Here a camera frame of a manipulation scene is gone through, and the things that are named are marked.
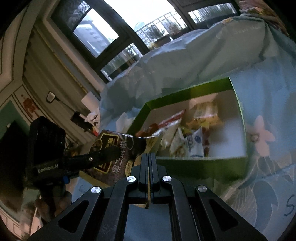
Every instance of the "green box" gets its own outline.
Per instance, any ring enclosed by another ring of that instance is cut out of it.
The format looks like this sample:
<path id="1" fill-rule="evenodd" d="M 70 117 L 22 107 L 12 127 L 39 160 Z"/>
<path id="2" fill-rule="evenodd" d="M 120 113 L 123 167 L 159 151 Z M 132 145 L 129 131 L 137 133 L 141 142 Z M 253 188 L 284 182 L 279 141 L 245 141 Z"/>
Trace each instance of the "green box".
<path id="1" fill-rule="evenodd" d="M 211 132 L 213 140 L 210 141 L 209 157 L 157 156 L 157 163 L 165 166 L 169 175 L 190 185 L 200 184 L 199 180 L 209 178 L 223 184 L 244 178 L 247 167 L 246 133 L 240 102 L 230 78 L 209 81 L 147 102 L 130 126 L 128 134 L 134 135 L 151 123 L 159 123 L 183 109 L 186 109 L 187 115 L 184 115 L 184 121 L 186 118 L 190 121 L 196 103 L 213 100 L 218 105 L 218 114 L 224 125 Z"/>

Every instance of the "metal screw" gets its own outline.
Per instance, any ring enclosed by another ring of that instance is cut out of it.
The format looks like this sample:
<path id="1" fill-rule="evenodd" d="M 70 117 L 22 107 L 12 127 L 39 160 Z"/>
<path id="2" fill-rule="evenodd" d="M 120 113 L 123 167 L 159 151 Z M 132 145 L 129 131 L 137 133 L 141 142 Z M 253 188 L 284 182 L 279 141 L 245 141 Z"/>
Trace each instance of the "metal screw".
<path id="1" fill-rule="evenodd" d="M 99 193 L 101 191 L 101 188 L 99 188 L 99 187 L 93 187 L 92 189 L 91 189 L 91 192 L 92 193 Z"/>
<path id="2" fill-rule="evenodd" d="M 206 192 L 206 191 L 207 191 L 207 187 L 204 186 L 204 185 L 198 186 L 197 189 L 198 189 L 198 191 L 200 191 L 200 192 Z"/>
<path id="3" fill-rule="evenodd" d="M 169 182 L 169 181 L 172 180 L 172 178 L 171 178 L 170 176 L 163 176 L 163 180 L 164 180 L 165 182 Z"/>
<path id="4" fill-rule="evenodd" d="M 127 180 L 129 183 L 133 183 L 133 182 L 136 180 L 136 178 L 133 177 L 133 176 L 129 176 L 129 177 L 126 178 L 126 180 Z"/>

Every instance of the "window frame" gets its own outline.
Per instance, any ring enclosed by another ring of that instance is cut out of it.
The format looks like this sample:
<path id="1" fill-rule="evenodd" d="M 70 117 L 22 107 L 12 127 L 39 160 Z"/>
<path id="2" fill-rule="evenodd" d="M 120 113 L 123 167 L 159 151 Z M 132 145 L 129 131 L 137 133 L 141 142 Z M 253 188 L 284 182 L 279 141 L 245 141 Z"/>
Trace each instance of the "window frame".
<path id="1" fill-rule="evenodd" d="M 236 3 L 235 0 L 206 0 L 206 1 L 200 1 L 196 0 L 196 3 L 190 3 L 188 5 L 181 5 L 178 0 L 167 0 L 176 10 L 176 12 L 183 18 L 189 29 L 201 29 L 201 28 L 207 28 L 207 21 L 203 21 L 200 23 L 195 23 L 194 20 L 189 15 L 189 12 L 204 8 L 204 7 L 210 7 L 218 4 L 224 4 L 224 3 L 231 3 L 234 7 L 237 14 L 229 15 L 229 17 L 233 16 L 239 16 L 239 6 Z"/>
<path id="2" fill-rule="evenodd" d="M 85 1 L 90 8 L 81 16 L 79 21 L 73 27 L 71 31 L 65 23 L 59 22 L 58 24 L 52 19 L 52 21 L 58 26 L 62 33 L 70 40 L 74 47 L 84 57 L 84 59 L 90 64 L 97 75 L 105 82 L 110 81 L 102 73 L 102 69 L 120 52 L 122 52 L 130 44 L 134 44 L 142 55 L 145 55 L 150 50 L 137 35 L 137 33 L 121 18 L 121 16 L 111 8 L 104 0 L 86 0 Z M 88 12 L 94 9 L 117 33 L 116 38 L 110 43 L 98 57 L 95 57 L 91 51 L 83 44 L 83 42 L 76 36 L 74 30 L 88 14 Z"/>

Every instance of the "snack bag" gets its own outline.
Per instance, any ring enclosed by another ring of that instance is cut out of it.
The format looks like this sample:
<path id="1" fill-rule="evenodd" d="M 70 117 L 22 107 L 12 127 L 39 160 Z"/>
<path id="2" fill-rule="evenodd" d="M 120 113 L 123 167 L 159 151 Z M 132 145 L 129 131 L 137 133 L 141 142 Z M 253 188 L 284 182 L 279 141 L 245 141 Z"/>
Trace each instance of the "snack bag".
<path id="1" fill-rule="evenodd" d="M 173 157 L 186 157 L 188 147 L 186 143 L 184 143 L 180 148 L 172 155 Z"/>
<path id="2" fill-rule="evenodd" d="M 187 153 L 186 157 L 204 157 L 202 146 L 202 128 L 187 136 Z"/>
<path id="3" fill-rule="evenodd" d="M 151 124 L 146 130 L 138 131 L 136 137 L 150 137 L 154 132 L 158 130 L 158 125 L 156 123 Z"/>
<path id="4" fill-rule="evenodd" d="M 204 148 L 205 157 L 209 156 L 209 151 L 210 151 L 209 137 L 210 137 L 210 130 L 202 127 L 202 145 Z"/>
<path id="5" fill-rule="evenodd" d="M 185 110 L 180 111 L 179 113 L 158 124 L 159 129 L 154 132 L 152 136 L 160 136 L 161 134 L 163 134 L 160 142 L 162 150 L 168 148 L 171 145 L 176 130 L 178 129 L 182 121 L 184 112 Z"/>
<path id="6" fill-rule="evenodd" d="M 190 129 L 188 129 L 188 128 L 184 127 L 184 126 L 181 126 L 180 128 L 182 130 L 183 136 L 187 136 L 187 135 L 192 133 L 192 131 Z"/>
<path id="7" fill-rule="evenodd" d="M 182 133 L 182 128 L 178 127 L 175 136 L 172 140 L 172 144 L 170 145 L 170 156 L 176 156 L 176 152 L 178 152 L 179 155 L 182 154 L 182 150 L 179 150 L 182 148 L 182 146 L 186 143 L 186 138 L 184 138 L 183 133 Z"/>
<path id="8" fill-rule="evenodd" d="M 103 188 L 112 186 L 118 180 L 129 176 L 134 165 L 141 163 L 142 153 L 156 152 L 155 149 L 158 149 L 159 141 L 158 136 L 141 138 L 103 130 L 90 148 L 89 153 L 105 149 L 111 145 L 120 147 L 120 158 L 81 171 L 79 176 L 93 185 L 99 185 Z"/>
<path id="9" fill-rule="evenodd" d="M 186 123 L 191 129 L 205 127 L 209 129 L 222 124 L 218 116 L 218 106 L 213 102 L 199 103 L 195 106 L 196 111 L 191 122 Z"/>

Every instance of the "black mount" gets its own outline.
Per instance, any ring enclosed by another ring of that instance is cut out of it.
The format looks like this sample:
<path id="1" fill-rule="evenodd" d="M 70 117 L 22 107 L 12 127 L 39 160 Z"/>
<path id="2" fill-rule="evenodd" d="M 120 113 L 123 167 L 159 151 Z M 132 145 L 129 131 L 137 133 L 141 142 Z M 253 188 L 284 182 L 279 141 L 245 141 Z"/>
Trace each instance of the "black mount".
<path id="1" fill-rule="evenodd" d="M 169 204 L 173 241 L 267 241 L 205 186 L 167 176 L 153 153 L 113 187 L 90 189 L 28 241 L 122 241 L 129 205 L 148 200 L 148 169 L 151 201 Z"/>

